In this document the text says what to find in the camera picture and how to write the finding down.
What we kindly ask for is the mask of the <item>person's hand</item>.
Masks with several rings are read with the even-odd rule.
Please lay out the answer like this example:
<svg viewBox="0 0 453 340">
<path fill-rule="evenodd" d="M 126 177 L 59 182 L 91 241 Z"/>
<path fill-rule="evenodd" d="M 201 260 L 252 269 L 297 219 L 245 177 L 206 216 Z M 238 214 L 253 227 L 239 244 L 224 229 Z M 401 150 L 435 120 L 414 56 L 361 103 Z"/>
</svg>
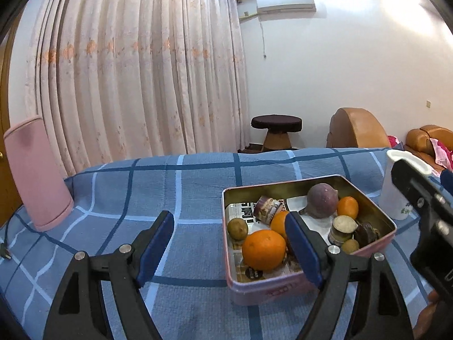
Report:
<svg viewBox="0 0 453 340">
<path fill-rule="evenodd" d="M 428 294 L 428 305 L 419 313 L 413 328 L 414 339 L 452 339 L 452 304 L 436 290 Z"/>
</svg>

